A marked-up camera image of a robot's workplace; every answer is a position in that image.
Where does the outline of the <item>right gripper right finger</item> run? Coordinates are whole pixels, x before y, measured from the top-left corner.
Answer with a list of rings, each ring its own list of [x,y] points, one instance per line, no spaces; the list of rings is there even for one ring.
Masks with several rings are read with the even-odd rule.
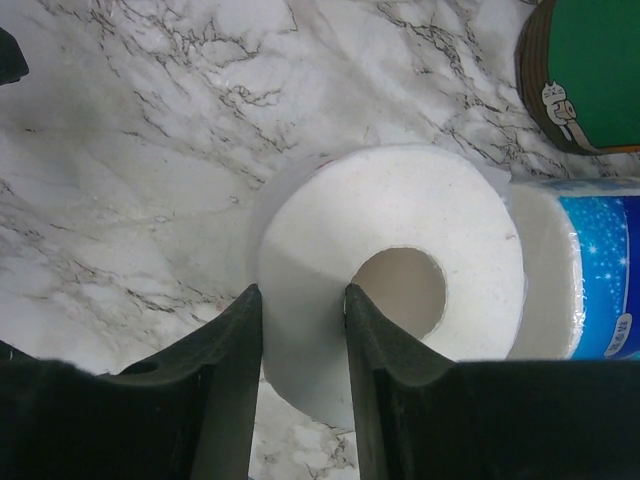
[[[345,292],[364,479],[635,479],[634,360],[454,362]]]

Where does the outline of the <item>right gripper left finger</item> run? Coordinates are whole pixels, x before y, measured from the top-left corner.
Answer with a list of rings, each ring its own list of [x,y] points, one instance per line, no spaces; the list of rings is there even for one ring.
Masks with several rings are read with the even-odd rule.
[[[118,374],[1,347],[5,479],[245,479],[262,342],[249,286],[222,314]]]

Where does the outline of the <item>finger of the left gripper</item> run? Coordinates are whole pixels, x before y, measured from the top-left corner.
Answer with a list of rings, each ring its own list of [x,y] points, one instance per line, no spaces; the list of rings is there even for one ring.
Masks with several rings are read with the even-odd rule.
[[[29,66],[17,40],[0,29],[0,85],[19,82],[29,74]]]

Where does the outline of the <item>floral roll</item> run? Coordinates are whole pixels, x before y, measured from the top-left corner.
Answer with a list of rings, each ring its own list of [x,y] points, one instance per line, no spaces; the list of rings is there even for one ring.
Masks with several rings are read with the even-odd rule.
[[[525,297],[510,180],[428,145],[308,158],[278,172],[253,207],[247,251],[274,390],[318,421],[353,427],[350,284],[448,359],[506,358]]]

